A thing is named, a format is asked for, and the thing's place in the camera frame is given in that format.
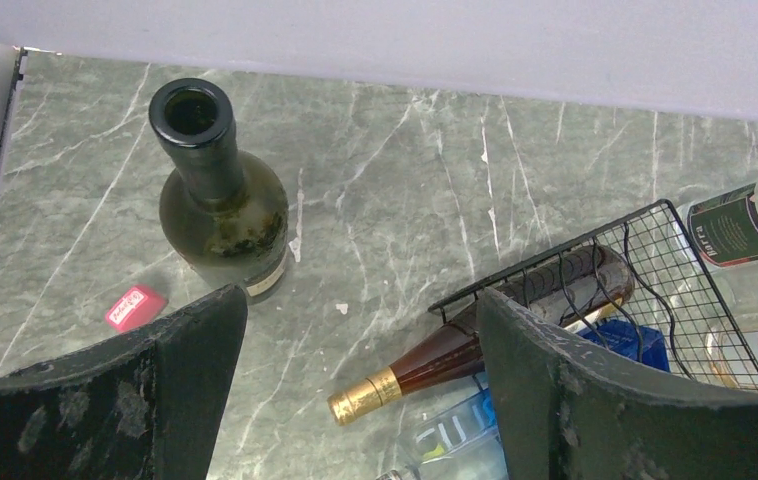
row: bottle opening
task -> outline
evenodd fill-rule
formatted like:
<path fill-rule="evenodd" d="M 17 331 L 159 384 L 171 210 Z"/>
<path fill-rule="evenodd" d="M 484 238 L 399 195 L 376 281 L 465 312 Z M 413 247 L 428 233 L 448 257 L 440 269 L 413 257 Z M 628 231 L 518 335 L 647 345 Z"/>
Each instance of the bottle opening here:
<path fill-rule="evenodd" d="M 164 118 L 170 128 L 183 135 L 199 135 L 217 120 L 217 103 L 205 92 L 184 90 L 167 101 Z"/>

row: bottle shoulder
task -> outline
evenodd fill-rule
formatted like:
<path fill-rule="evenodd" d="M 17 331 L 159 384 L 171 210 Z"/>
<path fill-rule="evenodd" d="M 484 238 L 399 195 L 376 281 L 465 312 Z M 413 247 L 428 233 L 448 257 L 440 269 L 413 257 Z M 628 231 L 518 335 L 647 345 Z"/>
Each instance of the bottle shoulder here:
<path fill-rule="evenodd" d="M 256 157 L 245 157 L 245 191 L 216 209 L 198 204 L 177 171 L 161 193 L 164 233 L 186 259 L 244 261 L 284 248 L 288 201 L 276 174 Z"/>

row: dark green glass bottle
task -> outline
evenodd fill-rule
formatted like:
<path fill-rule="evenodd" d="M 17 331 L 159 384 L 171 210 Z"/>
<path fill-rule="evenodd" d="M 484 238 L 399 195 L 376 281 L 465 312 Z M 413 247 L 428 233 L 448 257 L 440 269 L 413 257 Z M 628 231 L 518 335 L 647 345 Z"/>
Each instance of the dark green glass bottle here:
<path fill-rule="evenodd" d="M 266 298 L 285 271 L 288 199 L 276 173 L 238 149 L 226 93 L 174 80 L 152 97 L 149 121 L 176 165 L 161 191 L 167 240 L 212 288 Z"/>

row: wire basket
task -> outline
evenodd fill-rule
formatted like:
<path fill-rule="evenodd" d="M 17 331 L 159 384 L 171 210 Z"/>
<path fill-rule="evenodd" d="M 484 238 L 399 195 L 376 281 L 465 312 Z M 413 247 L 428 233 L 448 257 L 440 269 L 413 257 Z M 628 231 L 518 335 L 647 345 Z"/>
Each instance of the wire basket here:
<path fill-rule="evenodd" d="M 638 326 L 653 328 L 664 335 L 671 373 L 703 383 L 758 391 L 758 361 L 691 239 L 681 240 L 687 238 L 679 235 L 682 231 L 682 220 L 673 204 L 659 200 L 468 285 L 428 310 L 440 314 L 446 323 L 448 311 L 475 300 L 485 287 L 524 277 L 544 263 L 561 262 L 575 248 L 605 246 L 620 254 L 635 278 L 631 298 L 621 306 L 615 304 L 617 313 L 613 316 L 632 324 L 639 345 L 642 339 Z M 599 278 L 597 288 L 608 298 Z M 571 307 L 582 317 L 572 302 Z M 586 325 L 596 333 L 594 325 L 587 321 Z M 716 348 L 715 356 L 710 358 L 709 349 L 719 338 L 724 348 Z M 729 380 L 732 372 L 736 383 Z M 479 380 L 474 381 L 481 389 Z"/>

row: gold foil cap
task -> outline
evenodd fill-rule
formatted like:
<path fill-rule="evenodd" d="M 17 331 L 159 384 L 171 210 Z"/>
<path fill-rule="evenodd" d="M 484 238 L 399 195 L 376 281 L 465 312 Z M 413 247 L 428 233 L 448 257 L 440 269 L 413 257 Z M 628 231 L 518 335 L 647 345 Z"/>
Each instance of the gold foil cap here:
<path fill-rule="evenodd" d="M 344 426 L 402 396 L 397 376 L 387 367 L 331 395 L 327 403 L 335 422 Z"/>

